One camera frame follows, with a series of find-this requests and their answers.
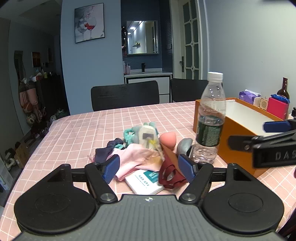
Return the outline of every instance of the pink checkered tablecloth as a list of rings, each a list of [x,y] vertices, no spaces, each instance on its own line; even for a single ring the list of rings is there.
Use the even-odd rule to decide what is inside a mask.
[[[59,165],[69,163],[72,168],[84,167],[90,163],[89,157],[94,155],[96,148],[106,147],[108,141],[122,138],[124,129],[144,122],[155,121],[160,134],[175,132],[177,142],[183,138],[195,138],[193,117],[194,102],[180,102],[97,111],[55,121],[9,196],[0,221],[0,240],[12,240],[20,233],[13,211],[17,198]],[[214,166],[226,167],[226,163],[217,157]],[[285,212],[280,226],[289,218],[296,202],[296,179],[293,172],[294,166],[270,168],[258,178],[284,203]],[[85,183],[74,185],[87,191]],[[212,188],[221,185],[223,183],[213,183]],[[118,198],[122,194],[132,193],[124,181],[113,179],[110,186]],[[164,190],[160,194],[174,193],[178,196],[184,189]]]

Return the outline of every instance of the plastic water bottle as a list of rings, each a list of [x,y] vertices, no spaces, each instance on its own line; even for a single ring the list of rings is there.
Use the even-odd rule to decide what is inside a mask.
[[[222,87],[223,74],[208,72],[208,84],[202,94],[198,108],[196,144],[193,160],[213,163],[225,121],[226,99]]]

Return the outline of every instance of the green bottle label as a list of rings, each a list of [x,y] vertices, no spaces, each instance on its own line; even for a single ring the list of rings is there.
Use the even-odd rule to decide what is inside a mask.
[[[205,123],[198,123],[196,141],[206,147],[214,147],[219,144],[223,125],[211,126]]]

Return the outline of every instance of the faucet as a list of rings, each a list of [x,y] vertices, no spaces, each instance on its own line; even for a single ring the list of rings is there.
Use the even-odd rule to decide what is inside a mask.
[[[145,63],[142,63],[141,65],[142,65],[142,72],[145,72],[145,67],[146,67]]]

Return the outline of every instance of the chair backrest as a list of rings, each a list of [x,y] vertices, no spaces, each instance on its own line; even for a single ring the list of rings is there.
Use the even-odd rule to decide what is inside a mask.
[[[94,86],[91,89],[94,111],[159,104],[155,80],[123,85]]]
[[[172,100],[174,102],[198,100],[201,98],[207,84],[207,80],[173,78],[171,81]]]

